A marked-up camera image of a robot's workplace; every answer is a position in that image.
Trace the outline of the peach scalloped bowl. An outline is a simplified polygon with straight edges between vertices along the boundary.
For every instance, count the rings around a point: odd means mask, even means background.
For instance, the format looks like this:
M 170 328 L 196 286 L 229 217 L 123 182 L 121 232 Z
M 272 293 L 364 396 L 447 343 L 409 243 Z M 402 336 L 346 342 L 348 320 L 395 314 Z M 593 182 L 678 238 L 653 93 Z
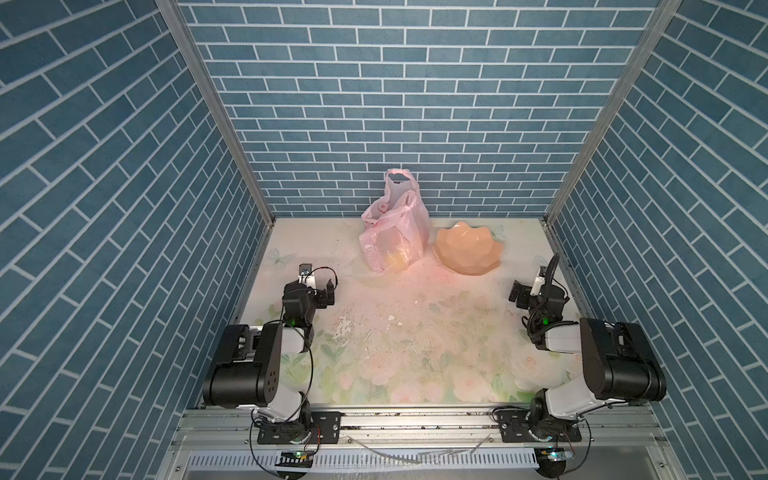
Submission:
M 440 229 L 433 246 L 442 265 L 467 276 L 485 275 L 498 268 L 503 250 L 488 227 L 471 227 L 464 221 Z

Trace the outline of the pink plastic bag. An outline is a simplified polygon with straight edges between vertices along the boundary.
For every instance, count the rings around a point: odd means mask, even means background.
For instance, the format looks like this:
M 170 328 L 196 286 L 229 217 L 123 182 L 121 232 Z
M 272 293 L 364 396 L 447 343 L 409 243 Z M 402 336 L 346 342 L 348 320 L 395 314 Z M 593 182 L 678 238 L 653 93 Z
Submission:
M 362 214 L 363 256 L 376 273 L 402 271 L 420 260 L 430 238 L 430 219 L 420 186 L 408 169 L 385 173 L 384 195 Z

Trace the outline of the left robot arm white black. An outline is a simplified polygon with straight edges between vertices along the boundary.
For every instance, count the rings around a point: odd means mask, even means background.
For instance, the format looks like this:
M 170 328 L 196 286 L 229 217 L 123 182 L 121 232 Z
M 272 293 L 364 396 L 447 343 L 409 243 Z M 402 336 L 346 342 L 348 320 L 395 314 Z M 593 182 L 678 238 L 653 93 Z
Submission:
M 297 389 L 280 381 L 283 355 L 314 359 L 314 316 L 335 303 L 336 287 L 330 280 L 318 289 L 304 276 L 284 287 L 277 319 L 227 326 L 203 382 L 204 403 L 249 411 L 260 445 L 336 444 L 341 414 L 311 410 L 311 383 Z

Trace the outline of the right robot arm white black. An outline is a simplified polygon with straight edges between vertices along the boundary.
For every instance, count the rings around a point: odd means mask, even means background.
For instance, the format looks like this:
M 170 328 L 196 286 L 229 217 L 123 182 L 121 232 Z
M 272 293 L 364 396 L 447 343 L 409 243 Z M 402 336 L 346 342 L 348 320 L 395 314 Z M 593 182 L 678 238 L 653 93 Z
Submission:
M 526 335 L 536 349 L 581 358 L 582 373 L 539 390 L 523 421 L 526 435 L 537 441 L 560 436 L 578 439 L 579 419 L 619 404 L 659 402 L 667 381 L 642 328 L 593 318 L 566 320 L 570 300 L 564 287 L 539 276 L 531 286 L 516 281 L 509 301 L 527 315 Z

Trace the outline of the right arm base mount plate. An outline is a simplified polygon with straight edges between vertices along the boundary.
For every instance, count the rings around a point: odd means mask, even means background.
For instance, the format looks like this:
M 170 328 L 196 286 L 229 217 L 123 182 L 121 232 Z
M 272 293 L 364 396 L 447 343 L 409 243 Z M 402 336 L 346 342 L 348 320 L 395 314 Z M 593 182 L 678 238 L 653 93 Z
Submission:
M 541 417 L 522 407 L 499 407 L 490 413 L 497 423 L 504 443 L 579 442 L 582 434 L 573 420 L 562 420 L 548 415 Z

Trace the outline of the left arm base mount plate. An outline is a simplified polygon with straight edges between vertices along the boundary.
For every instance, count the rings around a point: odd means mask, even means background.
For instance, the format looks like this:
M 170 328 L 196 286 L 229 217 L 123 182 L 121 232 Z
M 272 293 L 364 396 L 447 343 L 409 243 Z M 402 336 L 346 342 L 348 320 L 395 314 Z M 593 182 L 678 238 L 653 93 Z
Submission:
M 305 411 L 287 422 L 262 421 L 256 443 L 259 445 L 337 444 L 341 429 L 340 411 Z

